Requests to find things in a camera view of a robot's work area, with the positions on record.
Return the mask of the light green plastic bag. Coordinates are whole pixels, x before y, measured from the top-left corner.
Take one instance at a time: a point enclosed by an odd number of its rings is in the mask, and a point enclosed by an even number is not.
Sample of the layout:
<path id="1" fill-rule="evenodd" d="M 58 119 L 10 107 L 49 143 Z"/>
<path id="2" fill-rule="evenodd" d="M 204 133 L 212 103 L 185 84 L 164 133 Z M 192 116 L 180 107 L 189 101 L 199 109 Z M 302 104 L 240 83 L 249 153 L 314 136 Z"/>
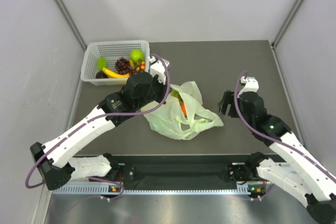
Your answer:
<path id="1" fill-rule="evenodd" d="M 165 104 L 145 114 L 151 130 L 174 140 L 191 140 L 200 132 L 222 127 L 222 119 L 203 107 L 200 90 L 194 81 L 171 85 Z"/>

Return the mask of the orange carrot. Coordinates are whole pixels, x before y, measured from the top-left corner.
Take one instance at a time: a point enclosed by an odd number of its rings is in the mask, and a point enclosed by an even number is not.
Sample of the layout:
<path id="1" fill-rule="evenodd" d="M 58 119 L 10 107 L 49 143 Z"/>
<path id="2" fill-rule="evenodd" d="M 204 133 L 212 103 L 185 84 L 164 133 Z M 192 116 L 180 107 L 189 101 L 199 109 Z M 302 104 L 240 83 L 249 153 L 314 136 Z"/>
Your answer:
<path id="1" fill-rule="evenodd" d="M 181 110 L 182 110 L 182 112 L 183 112 L 183 115 L 184 115 L 185 117 L 187 117 L 187 112 L 186 112 L 186 108 L 185 108 L 185 105 L 184 105 L 184 102 L 183 102 L 183 101 L 180 102 L 180 107 L 181 107 Z"/>

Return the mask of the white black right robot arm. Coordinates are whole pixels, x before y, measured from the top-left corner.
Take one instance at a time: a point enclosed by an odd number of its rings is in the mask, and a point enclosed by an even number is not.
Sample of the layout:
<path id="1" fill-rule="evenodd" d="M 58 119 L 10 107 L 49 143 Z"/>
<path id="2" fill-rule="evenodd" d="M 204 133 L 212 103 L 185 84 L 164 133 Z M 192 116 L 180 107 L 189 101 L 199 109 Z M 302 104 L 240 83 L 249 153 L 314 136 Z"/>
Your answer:
<path id="1" fill-rule="evenodd" d="M 235 95 L 225 91 L 218 107 L 221 114 L 240 118 L 256 139 L 291 167 L 287 170 L 255 152 L 242 166 L 243 180 L 265 179 L 299 201 L 317 223 L 335 223 L 335 176 L 305 149 L 281 118 L 267 112 L 256 92 Z"/>

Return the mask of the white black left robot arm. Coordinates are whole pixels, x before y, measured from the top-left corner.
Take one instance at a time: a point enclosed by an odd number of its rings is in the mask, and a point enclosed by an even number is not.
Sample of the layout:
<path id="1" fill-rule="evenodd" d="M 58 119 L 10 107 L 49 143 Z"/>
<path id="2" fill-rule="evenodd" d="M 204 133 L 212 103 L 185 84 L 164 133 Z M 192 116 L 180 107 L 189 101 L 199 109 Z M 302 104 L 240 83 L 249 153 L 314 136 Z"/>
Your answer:
<path id="1" fill-rule="evenodd" d="M 85 146 L 103 133 L 115 129 L 126 120 L 141 115 L 140 109 L 151 102 L 163 105 L 170 92 L 170 80 L 159 75 L 139 72 L 132 75 L 120 91 L 107 95 L 79 123 L 59 137 L 30 147 L 44 184 L 56 190 L 71 180 L 105 178 L 114 180 L 119 174 L 115 157 L 105 153 L 95 157 L 75 157 Z"/>

